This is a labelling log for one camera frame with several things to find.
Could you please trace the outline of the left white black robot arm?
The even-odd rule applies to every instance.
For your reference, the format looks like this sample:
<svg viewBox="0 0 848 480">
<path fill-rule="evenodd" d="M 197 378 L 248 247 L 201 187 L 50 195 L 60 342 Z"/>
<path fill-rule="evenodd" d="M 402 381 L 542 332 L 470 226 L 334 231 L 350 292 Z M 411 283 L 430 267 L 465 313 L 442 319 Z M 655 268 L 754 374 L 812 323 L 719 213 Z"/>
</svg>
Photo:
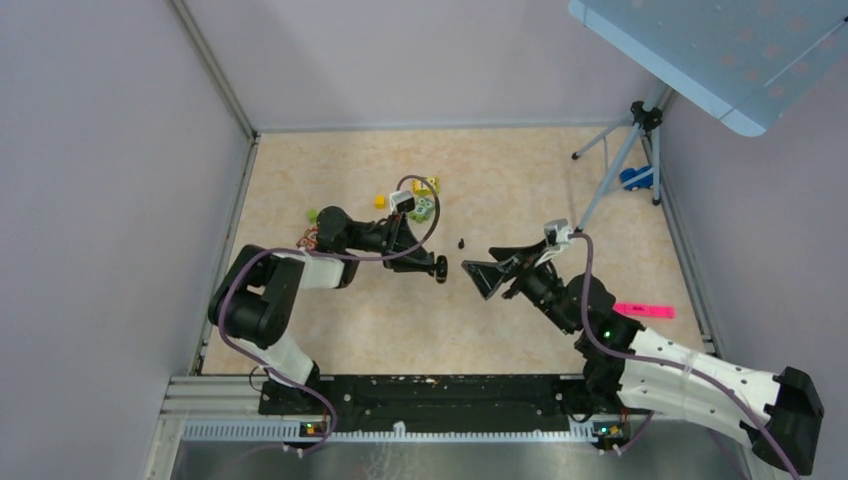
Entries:
<svg viewBox="0 0 848 480">
<path fill-rule="evenodd" d="M 314 410 L 321 397 L 320 369 L 288 331 L 297 295 L 349 286 L 360 264 L 355 252 L 378 255 L 396 273 L 424 273 L 439 283 L 448 276 L 446 256 L 421 246 L 405 215 L 360 222 L 329 206 L 317 217 L 315 250 L 270 252 L 248 244 L 210 299 L 208 321 L 283 387 L 283 401 L 297 413 Z"/>
</svg>

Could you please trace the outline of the black earbud charging case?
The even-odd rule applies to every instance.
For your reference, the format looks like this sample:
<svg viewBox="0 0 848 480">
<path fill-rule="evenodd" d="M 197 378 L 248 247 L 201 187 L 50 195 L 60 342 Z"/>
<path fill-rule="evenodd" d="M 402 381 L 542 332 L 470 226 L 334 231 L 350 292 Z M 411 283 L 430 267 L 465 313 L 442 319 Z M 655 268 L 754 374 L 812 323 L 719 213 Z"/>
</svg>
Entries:
<svg viewBox="0 0 848 480">
<path fill-rule="evenodd" d="M 433 266 L 433 277 L 438 284 L 444 284 L 449 273 L 448 258 L 444 255 L 439 255 Z"/>
</svg>

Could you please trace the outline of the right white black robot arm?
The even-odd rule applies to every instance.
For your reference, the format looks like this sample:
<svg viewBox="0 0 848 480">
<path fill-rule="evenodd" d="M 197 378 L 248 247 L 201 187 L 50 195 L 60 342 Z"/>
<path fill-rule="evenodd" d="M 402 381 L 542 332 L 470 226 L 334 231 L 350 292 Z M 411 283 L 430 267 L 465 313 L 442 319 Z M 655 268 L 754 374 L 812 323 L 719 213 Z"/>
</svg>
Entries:
<svg viewBox="0 0 848 480">
<path fill-rule="evenodd" d="M 490 250 L 492 261 L 465 260 L 484 299 L 526 298 L 585 359 L 589 404 L 668 415 L 718 432 L 763 462 L 800 479 L 813 472 L 824 406 L 812 377 L 737 365 L 671 340 L 615 310 L 616 298 L 594 275 L 565 281 L 544 244 Z"/>
</svg>

